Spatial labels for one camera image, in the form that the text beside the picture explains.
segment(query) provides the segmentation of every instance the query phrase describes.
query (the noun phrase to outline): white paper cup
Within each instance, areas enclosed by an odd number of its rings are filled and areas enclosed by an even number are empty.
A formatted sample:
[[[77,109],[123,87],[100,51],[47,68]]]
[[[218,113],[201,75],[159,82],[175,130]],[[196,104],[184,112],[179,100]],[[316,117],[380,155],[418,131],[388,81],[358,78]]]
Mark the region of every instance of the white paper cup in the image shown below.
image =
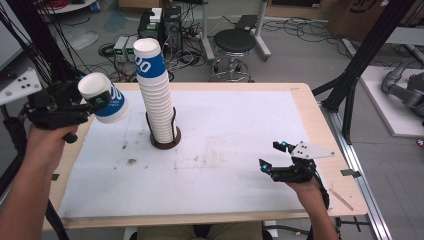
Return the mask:
[[[168,127],[166,131],[159,130],[159,131],[155,131],[153,134],[155,136],[156,141],[160,143],[169,143],[173,140],[171,126]],[[175,122],[174,122],[174,134],[175,134],[175,137],[177,137],[178,133],[177,133],[177,127],[175,125]]]
[[[170,102],[171,101],[171,93],[167,92],[165,94],[162,95],[147,95],[147,94],[142,94],[143,95],[143,99],[144,102],[148,103],[149,105],[164,105],[166,102]]]
[[[142,38],[134,42],[134,54],[137,77],[154,79],[167,73],[165,59],[159,42],[153,38]]]
[[[141,90],[141,92],[144,92],[144,93],[147,93],[147,94],[154,94],[154,95],[155,94],[157,95],[160,92],[170,91],[168,84],[164,84],[163,86],[155,87],[155,88],[143,87],[140,84],[140,90]]]
[[[170,123],[173,115],[174,115],[173,113],[167,114],[166,116],[163,116],[163,115],[154,116],[154,114],[149,114],[149,121],[155,126],[157,124]]]
[[[165,72],[164,75],[166,76],[163,79],[157,79],[157,81],[152,80],[145,80],[141,77],[137,77],[138,83],[140,84],[140,88],[144,89],[156,89],[156,88],[162,88],[163,86],[166,86],[169,84],[169,77],[168,72]]]
[[[172,116],[166,117],[166,118],[163,118],[163,119],[159,119],[159,120],[153,122],[153,126],[159,127],[159,128],[166,128],[166,127],[171,126],[171,122],[172,122]]]
[[[163,120],[166,118],[170,118],[172,117],[172,115],[174,115],[174,111],[172,108],[147,109],[147,113],[149,114],[152,121]]]
[[[156,91],[142,91],[141,92],[144,97],[148,97],[149,99],[158,99],[158,98],[164,98],[168,97],[171,98],[171,91],[169,91],[169,88],[165,87],[164,89],[159,89]]]
[[[110,103],[94,113],[99,122],[114,123],[128,113],[128,100],[103,73],[90,73],[84,76],[78,83],[78,90],[85,100],[109,91],[112,98]]]
[[[172,108],[171,98],[164,98],[158,101],[157,99],[150,99],[145,97],[144,104],[146,105],[146,108],[152,108],[152,109],[163,108],[164,106],[169,106],[169,108]]]
[[[161,75],[152,78],[143,78],[140,77],[140,75],[137,75],[137,81],[138,83],[143,84],[144,86],[154,87],[160,85],[164,81],[169,82],[168,71],[165,70],[165,72],[163,72]]]

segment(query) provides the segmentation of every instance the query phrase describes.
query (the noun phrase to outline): metal frame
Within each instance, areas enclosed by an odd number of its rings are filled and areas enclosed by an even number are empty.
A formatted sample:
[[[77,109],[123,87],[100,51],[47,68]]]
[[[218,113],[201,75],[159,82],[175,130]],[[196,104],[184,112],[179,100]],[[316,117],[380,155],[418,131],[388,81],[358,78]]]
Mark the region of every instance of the metal frame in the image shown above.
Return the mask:
[[[383,215],[378,207],[377,201],[375,200],[375,197],[362,170],[361,163],[359,162],[355,149],[352,145],[346,142],[346,139],[341,132],[343,121],[340,119],[338,113],[332,113],[326,109],[323,109],[323,114],[326,116],[327,122],[330,128],[333,130],[333,134],[339,143],[340,150],[344,154],[349,168],[353,171],[358,171],[361,174],[360,177],[355,178],[355,181],[367,203],[369,210],[367,216],[371,222],[374,234],[376,235],[377,239],[392,239],[386,222],[384,221]]]
[[[390,1],[344,72],[336,79],[312,91],[316,96],[333,89],[329,97],[322,102],[322,106],[331,112],[337,112],[340,104],[346,99],[342,134],[348,144],[351,144],[350,127],[356,84],[368,64],[414,3],[415,0]]]

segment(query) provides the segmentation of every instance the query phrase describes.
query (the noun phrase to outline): chair leg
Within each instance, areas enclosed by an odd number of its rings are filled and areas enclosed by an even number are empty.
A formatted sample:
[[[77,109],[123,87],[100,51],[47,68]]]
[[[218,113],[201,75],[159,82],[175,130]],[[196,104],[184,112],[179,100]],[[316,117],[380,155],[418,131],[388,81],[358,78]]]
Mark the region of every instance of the chair leg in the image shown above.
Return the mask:
[[[216,60],[212,66],[212,75],[209,78],[211,82],[213,78],[225,80],[227,82],[239,82],[247,78],[247,82],[254,82],[248,73],[247,65],[235,57],[221,58]]]

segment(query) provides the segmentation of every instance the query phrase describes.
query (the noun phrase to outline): electronic equipment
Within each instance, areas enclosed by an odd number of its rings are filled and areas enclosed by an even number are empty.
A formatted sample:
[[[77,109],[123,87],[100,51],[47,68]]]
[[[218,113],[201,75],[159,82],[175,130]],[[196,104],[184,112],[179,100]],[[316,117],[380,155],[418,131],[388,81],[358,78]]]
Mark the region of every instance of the electronic equipment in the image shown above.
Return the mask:
[[[242,15],[240,20],[236,24],[236,29],[250,31],[258,19],[258,15]]]
[[[166,8],[163,22],[165,25],[168,48],[174,53],[183,50],[181,7],[173,6]]]
[[[128,37],[119,37],[118,41],[115,43],[113,47],[113,52],[115,53],[115,59],[117,62],[126,62],[127,51],[125,50],[125,46],[127,45]]]
[[[154,38],[160,46],[163,46],[163,21],[161,18],[160,22],[151,22],[150,16],[152,14],[151,9],[147,9],[140,18],[140,24],[138,26],[138,38]]]
[[[150,13],[150,22],[160,22],[162,18],[162,8],[152,8]]]
[[[135,62],[134,55],[134,43],[137,41],[137,36],[131,36],[128,38],[127,45],[125,46],[125,50],[127,51],[127,58],[130,62]]]
[[[272,0],[274,5],[314,7],[320,6],[321,0]]]

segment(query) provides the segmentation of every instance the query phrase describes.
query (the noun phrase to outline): paper cup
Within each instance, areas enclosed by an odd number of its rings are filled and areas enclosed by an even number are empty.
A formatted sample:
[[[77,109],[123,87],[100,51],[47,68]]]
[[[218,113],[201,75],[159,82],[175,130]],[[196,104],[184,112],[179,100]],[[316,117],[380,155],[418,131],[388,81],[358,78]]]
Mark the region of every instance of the paper cup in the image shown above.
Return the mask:
[[[165,59],[156,39],[139,39],[134,42],[133,47],[137,76],[153,79],[166,73]]]
[[[177,137],[178,133],[177,133],[177,127],[175,125],[174,122],[174,134],[175,137]],[[156,141],[160,142],[160,143],[169,143],[173,140],[172,138],[172,127],[171,125],[169,125],[169,127],[166,130],[156,130],[154,132],[154,136]]]
[[[148,102],[149,105],[163,105],[166,102],[170,102],[171,101],[171,94],[168,92],[166,94],[164,94],[164,96],[162,95],[146,95],[146,94],[142,94],[143,95],[143,99],[144,102]]]
[[[144,91],[142,91],[143,97],[147,96],[150,97],[152,99],[154,98],[159,98],[159,97],[164,97],[165,95],[170,96],[171,91],[169,91],[169,88],[165,87],[163,89],[157,89],[154,91],[147,91],[146,89]]]
[[[146,108],[162,108],[165,105],[169,105],[169,108],[172,108],[171,98],[164,99],[150,99],[149,97],[143,96],[144,104]]]
[[[103,73],[90,73],[84,76],[78,83],[78,90],[85,100],[109,91],[110,103],[103,109],[96,111],[96,119],[102,123],[114,123],[121,120],[129,109],[129,103],[125,96],[113,85]]]
[[[164,86],[167,86],[169,83],[169,76],[168,72],[164,72],[163,75],[159,76],[157,79],[151,79],[151,78],[142,78],[137,75],[137,81],[140,84],[140,87],[142,89],[155,89],[155,88],[162,88]]]

